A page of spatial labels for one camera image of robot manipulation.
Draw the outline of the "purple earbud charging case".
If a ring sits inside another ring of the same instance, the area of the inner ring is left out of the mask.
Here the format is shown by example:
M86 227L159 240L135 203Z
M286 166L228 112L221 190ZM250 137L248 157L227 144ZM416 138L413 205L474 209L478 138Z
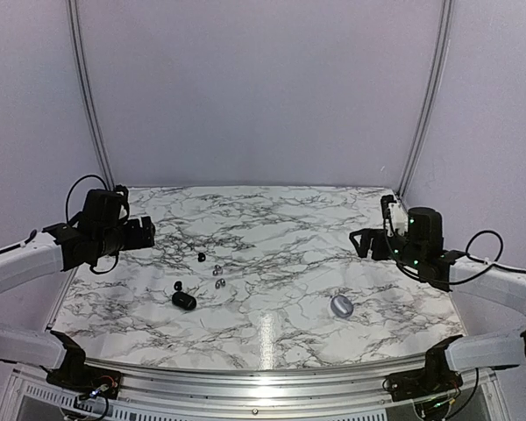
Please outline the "purple earbud charging case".
M349 318L354 312L354 305L349 298L336 295L330 301L331 311L339 318Z

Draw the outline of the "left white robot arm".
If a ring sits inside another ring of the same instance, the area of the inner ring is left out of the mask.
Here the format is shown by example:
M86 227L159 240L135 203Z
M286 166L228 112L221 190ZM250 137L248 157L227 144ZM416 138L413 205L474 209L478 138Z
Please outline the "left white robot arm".
M35 279L82 265L96 269L105 256L151 248L155 226L149 217L132 218L128 190L92 189L82 210L66 223L34 231L26 240L0 249L0 295ZM83 350L61 332L37 332L0 323L0 360L58 370L72 389L92 384Z

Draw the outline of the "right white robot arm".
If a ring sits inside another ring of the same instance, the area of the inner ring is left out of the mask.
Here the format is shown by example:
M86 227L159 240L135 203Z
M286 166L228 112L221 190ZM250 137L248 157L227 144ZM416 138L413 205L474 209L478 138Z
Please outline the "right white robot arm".
M350 232L357 255L391 260L409 279L442 292L458 292L500 304L526 317L526 269L482 260L469 251L444 249L441 214L427 207L403 210L390 196L381 202L382 226ZM418 373L416 384L434 393L452 372L526 366L526 326L511 331L459 336L436 347L435 359Z

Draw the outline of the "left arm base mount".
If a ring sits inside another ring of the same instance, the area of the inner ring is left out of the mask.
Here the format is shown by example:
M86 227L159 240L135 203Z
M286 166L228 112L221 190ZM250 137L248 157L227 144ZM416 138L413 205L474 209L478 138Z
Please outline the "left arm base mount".
M84 350L66 333L50 333L61 342L66 353L58 368L46 368L46 381L49 384L81 394L90 394L105 385L107 389L101 394L108 399L117 398L122 380L119 371L90 366Z

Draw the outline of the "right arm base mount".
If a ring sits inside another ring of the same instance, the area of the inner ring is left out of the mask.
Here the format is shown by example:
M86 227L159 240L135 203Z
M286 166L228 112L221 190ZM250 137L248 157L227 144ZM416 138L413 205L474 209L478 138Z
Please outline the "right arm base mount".
M438 342L426 351L423 367L387 375L382 388L394 402L457 390L463 385L462 377L449 368L444 352L460 338L455 335Z

